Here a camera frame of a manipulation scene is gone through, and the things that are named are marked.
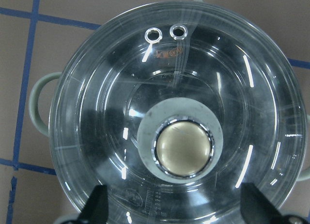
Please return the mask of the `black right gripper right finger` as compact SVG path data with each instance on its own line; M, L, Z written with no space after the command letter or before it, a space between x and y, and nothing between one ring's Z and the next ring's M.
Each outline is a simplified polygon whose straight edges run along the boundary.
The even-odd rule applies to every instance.
M241 215L247 224L284 224L284 216L253 183L241 184Z

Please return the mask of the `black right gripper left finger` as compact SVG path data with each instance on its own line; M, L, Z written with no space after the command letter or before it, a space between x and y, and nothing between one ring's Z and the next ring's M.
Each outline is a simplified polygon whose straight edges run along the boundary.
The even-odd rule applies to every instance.
M108 221L108 189L106 185L94 187L77 218L78 224L105 224Z

